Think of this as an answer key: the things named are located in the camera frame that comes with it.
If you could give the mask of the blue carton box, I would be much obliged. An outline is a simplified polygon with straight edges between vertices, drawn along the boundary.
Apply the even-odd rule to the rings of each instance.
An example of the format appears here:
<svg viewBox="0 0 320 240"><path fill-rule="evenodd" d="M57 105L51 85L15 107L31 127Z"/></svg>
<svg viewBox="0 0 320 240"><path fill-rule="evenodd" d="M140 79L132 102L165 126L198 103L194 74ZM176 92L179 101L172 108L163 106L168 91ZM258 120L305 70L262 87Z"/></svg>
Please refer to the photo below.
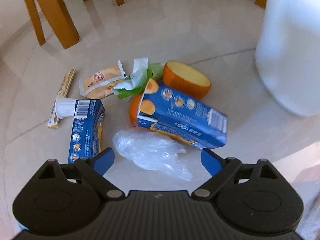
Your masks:
<svg viewBox="0 0 320 240"><path fill-rule="evenodd" d="M99 99L76 100L68 163L79 158L93 158L101 152L102 125L105 116Z"/></svg>
<svg viewBox="0 0 320 240"><path fill-rule="evenodd" d="M137 109L137 126L199 149L227 142L228 117L154 79L149 79Z"/></svg>

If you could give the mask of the clear plastic bag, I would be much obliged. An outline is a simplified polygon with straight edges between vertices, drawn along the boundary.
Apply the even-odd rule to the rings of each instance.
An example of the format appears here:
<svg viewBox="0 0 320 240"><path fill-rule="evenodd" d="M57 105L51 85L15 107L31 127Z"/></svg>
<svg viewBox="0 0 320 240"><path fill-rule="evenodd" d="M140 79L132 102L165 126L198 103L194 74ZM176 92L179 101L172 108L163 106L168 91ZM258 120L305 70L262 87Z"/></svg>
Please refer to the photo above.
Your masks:
<svg viewBox="0 0 320 240"><path fill-rule="evenodd" d="M167 135L143 128L127 128L117 131L112 142L122 157L144 170L161 171L186 181L193 178L178 158L179 154L186 154L184 146Z"/></svg>

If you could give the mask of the long gold white wrapper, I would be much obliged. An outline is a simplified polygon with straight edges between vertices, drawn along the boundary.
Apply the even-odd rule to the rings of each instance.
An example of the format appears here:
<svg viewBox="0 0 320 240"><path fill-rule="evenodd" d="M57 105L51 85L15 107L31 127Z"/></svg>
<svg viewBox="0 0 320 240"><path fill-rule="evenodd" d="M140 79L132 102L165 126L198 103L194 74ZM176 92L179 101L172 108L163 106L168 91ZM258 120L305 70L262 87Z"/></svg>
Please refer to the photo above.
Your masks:
<svg viewBox="0 0 320 240"><path fill-rule="evenodd" d="M72 83L74 74L75 74L75 69L71 69L67 74L64 75L56 98L66 98L67 97L67 94L68 94L70 85ZM52 111L51 111L50 117L47 122L48 128L57 128L59 120L60 120L56 114L56 111L55 111L55 103L56 103L56 101L54 101Z"/></svg>

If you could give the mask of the small white plastic cup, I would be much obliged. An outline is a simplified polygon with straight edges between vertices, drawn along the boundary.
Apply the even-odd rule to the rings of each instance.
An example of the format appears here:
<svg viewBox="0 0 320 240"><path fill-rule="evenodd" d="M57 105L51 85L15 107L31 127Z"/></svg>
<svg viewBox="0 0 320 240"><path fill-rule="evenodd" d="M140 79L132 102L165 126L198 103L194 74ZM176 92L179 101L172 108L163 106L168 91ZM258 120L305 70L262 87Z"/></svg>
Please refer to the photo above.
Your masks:
<svg viewBox="0 0 320 240"><path fill-rule="evenodd" d="M58 97L55 100L55 114L59 119L74 116L76 99Z"/></svg>

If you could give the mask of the whole orange fruit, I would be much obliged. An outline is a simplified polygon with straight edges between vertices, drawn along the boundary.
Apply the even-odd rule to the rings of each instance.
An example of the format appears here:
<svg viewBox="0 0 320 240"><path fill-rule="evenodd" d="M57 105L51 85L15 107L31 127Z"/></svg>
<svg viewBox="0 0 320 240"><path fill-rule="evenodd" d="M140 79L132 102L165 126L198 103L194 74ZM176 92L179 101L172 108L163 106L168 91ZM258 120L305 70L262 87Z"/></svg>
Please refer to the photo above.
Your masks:
<svg viewBox="0 0 320 240"><path fill-rule="evenodd" d="M135 96L132 100L131 100L131 104L129 107L129 117L131 122L133 123L134 126L138 126L138 119L137 119L137 115L138 115L138 107L141 101L143 94L139 94L137 96Z"/></svg>

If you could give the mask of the beige snack packet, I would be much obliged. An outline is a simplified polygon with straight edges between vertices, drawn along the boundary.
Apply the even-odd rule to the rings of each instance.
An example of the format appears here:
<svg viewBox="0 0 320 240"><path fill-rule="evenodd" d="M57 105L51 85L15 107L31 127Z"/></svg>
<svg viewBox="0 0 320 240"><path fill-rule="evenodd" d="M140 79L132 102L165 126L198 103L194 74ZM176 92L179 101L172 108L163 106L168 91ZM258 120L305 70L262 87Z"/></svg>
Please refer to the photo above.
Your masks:
<svg viewBox="0 0 320 240"><path fill-rule="evenodd" d="M79 93L89 99L102 99L113 94L112 88L123 81L126 74L120 61L95 74L79 80Z"/></svg>

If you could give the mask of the orange half cut fruit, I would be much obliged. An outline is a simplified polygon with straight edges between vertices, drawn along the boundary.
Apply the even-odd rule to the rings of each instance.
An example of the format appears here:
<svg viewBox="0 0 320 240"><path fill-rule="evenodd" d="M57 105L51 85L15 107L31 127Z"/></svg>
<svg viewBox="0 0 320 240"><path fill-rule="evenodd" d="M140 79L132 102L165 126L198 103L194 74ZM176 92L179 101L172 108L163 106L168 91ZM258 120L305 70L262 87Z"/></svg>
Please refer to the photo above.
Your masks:
<svg viewBox="0 0 320 240"><path fill-rule="evenodd" d="M200 71L178 61L168 61L163 68L163 82L175 90L196 99L205 97L212 83Z"/></svg>

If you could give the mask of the green white snack wrapper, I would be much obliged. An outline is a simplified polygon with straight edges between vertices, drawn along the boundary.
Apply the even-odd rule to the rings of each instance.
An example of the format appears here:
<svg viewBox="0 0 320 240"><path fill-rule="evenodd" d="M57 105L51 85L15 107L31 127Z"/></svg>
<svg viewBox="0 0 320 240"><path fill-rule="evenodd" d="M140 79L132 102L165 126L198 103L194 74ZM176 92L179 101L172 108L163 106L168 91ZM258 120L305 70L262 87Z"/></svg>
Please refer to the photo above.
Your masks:
<svg viewBox="0 0 320 240"><path fill-rule="evenodd" d="M119 98L124 99L137 96L146 88L149 79L161 80L164 63L150 63L147 57L136 58L133 61L133 71L130 76L112 88L112 92Z"/></svg>

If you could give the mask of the white plastic trash bin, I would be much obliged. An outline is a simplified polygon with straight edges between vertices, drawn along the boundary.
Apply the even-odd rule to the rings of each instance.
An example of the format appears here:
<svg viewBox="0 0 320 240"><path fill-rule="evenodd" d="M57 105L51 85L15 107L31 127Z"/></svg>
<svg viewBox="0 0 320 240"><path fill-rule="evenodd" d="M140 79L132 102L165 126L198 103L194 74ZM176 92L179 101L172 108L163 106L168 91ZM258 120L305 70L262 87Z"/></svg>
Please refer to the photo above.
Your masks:
<svg viewBox="0 0 320 240"><path fill-rule="evenodd" d="M277 103L298 116L319 113L319 0L267 0L255 52Z"/></svg>

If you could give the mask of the wooden dining table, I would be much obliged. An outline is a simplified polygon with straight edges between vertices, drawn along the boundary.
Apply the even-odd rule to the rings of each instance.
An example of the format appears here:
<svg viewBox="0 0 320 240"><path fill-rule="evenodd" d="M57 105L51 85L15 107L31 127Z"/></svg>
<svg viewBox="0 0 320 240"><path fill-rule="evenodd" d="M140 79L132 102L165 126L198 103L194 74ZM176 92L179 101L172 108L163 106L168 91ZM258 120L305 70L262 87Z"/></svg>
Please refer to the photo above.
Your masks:
<svg viewBox="0 0 320 240"><path fill-rule="evenodd" d="M97 29L99 36L103 35L103 25L100 17L94 7L93 2L83 0L87 12L90 15L94 27ZM124 5L124 0L115 0L117 6ZM33 25L39 45L46 42L44 37L41 20L34 0L24 0L30 21ZM79 33L72 21L72 18L67 10L64 0L37 0L40 9L42 10L46 20L51 26L54 34L57 36L64 49L74 46L79 42Z"/></svg>

